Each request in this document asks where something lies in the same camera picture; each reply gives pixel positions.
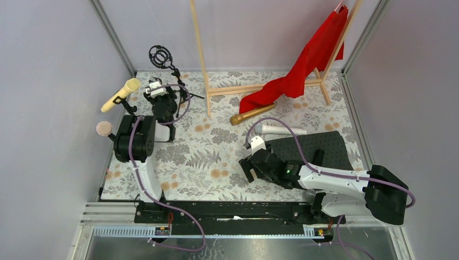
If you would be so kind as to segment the cream yellow microphone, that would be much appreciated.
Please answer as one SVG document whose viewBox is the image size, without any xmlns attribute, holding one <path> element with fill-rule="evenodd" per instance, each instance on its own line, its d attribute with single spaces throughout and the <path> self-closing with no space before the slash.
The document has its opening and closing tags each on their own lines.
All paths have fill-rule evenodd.
<svg viewBox="0 0 459 260">
<path fill-rule="evenodd" d="M 107 102 L 101 107 L 101 112 L 106 113 L 111 110 L 115 105 L 121 103 L 128 95 L 137 91 L 141 86 L 141 82 L 137 78 L 132 78 L 126 81 L 126 83 L 118 90 Z"/>
</svg>

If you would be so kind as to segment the gold microphone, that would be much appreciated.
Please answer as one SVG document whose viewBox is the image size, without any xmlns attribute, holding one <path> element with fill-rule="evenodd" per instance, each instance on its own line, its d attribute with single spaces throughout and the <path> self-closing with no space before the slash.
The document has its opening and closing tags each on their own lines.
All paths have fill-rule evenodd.
<svg viewBox="0 0 459 260">
<path fill-rule="evenodd" d="M 231 125 L 236 126 L 236 125 L 241 124 L 244 121 L 247 121 L 248 119 L 251 119 L 251 118 L 253 118 L 255 116 L 258 116 L 260 114 L 266 113 L 266 112 L 274 109 L 276 106 L 277 105 L 275 103 L 272 103 L 272 104 L 269 104 L 269 105 L 264 105 L 264 106 L 255 108 L 255 109 L 250 110 L 250 111 L 245 112 L 245 113 L 236 114 L 236 115 L 230 117 L 229 121 L 230 121 Z"/>
</svg>

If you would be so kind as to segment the pink microphone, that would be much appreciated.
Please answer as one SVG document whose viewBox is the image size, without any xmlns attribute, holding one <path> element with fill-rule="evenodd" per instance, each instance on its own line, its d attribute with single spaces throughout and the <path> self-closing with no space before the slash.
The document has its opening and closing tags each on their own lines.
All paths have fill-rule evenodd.
<svg viewBox="0 0 459 260">
<path fill-rule="evenodd" d="M 96 132 L 103 137 L 108 137 L 113 132 L 113 125 L 108 121 L 101 121 L 96 125 Z"/>
</svg>

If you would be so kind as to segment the black round-base mic stand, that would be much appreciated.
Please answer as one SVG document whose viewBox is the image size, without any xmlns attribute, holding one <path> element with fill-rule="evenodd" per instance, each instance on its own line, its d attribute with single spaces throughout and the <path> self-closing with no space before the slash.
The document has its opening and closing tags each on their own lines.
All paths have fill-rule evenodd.
<svg viewBox="0 0 459 260">
<path fill-rule="evenodd" d="M 115 139 L 116 139 L 116 135 L 113 134 L 113 133 L 110 133 L 107 135 L 107 137 L 112 141 L 112 142 L 115 142 Z"/>
</svg>

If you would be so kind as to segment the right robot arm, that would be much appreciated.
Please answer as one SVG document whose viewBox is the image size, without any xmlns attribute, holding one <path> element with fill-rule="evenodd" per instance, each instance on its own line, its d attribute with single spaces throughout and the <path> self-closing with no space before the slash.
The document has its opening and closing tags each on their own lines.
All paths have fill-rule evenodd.
<svg viewBox="0 0 459 260">
<path fill-rule="evenodd" d="M 288 190 L 324 193 L 318 201 L 326 216 L 371 215 L 387 224 L 404 224 L 409 188 L 384 166 L 373 165 L 368 171 L 339 170 L 299 160 L 283 161 L 266 149 L 239 160 L 239 165 L 250 183 L 262 179 Z"/>
</svg>

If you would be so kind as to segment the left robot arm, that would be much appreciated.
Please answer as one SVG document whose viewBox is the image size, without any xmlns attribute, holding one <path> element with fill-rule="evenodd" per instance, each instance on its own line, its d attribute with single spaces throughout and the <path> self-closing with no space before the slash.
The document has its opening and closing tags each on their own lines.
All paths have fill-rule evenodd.
<svg viewBox="0 0 459 260">
<path fill-rule="evenodd" d="M 157 142 L 171 142 L 175 139 L 175 126 L 168 124 L 174 120 L 178 110 L 177 95 L 174 93 L 144 97 L 152 105 L 152 115 L 123 116 L 115 135 L 114 154 L 121 163 L 127 163 L 133 170 L 140 190 L 139 198 L 145 203 L 159 201 L 163 190 L 154 173 L 154 145 Z"/>
</svg>

